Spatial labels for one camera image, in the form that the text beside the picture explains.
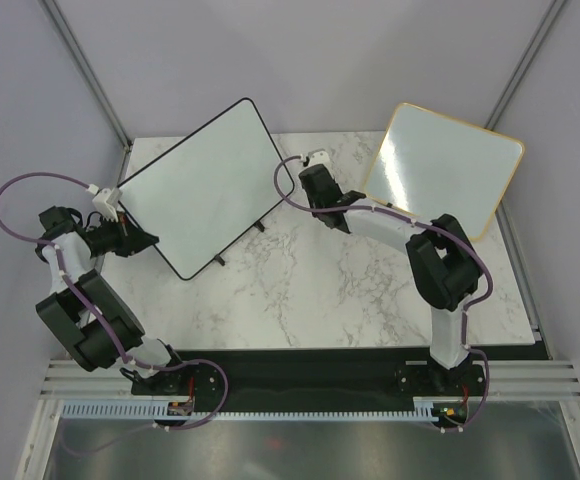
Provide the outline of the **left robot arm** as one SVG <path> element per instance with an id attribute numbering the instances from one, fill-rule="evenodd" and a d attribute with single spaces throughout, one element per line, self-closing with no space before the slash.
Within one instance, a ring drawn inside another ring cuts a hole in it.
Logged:
<path id="1" fill-rule="evenodd" d="M 159 238 L 135 226 L 124 214 L 88 228 L 80 212 L 51 207 L 39 215 L 44 234 L 37 256 L 52 276 L 49 296 L 36 312 L 67 353 L 84 370 L 107 369 L 121 360 L 154 376 L 156 385 L 177 394 L 189 371 L 172 347 L 146 336 L 137 316 L 95 268 L 112 253 L 127 258 L 156 245 Z"/>

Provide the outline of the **black-framed whiteboard with writing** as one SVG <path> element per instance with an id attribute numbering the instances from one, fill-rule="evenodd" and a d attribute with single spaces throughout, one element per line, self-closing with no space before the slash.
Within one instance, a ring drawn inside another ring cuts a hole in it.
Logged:
<path id="1" fill-rule="evenodd" d="M 183 281 L 291 195 L 295 182 L 253 100 L 242 98 L 129 175 L 120 204 Z"/>

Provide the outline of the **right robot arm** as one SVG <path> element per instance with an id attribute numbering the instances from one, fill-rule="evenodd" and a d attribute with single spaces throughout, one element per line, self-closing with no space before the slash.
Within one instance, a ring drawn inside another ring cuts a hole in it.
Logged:
<path id="1" fill-rule="evenodd" d="M 458 220 L 444 214 L 429 225 L 387 210 L 357 191 L 343 192 L 322 164 L 299 174 L 312 215 L 331 229 L 363 236 L 404 254 L 420 297 L 431 308 L 429 386 L 450 394 L 461 386 L 468 357 L 466 308 L 483 271 Z"/>

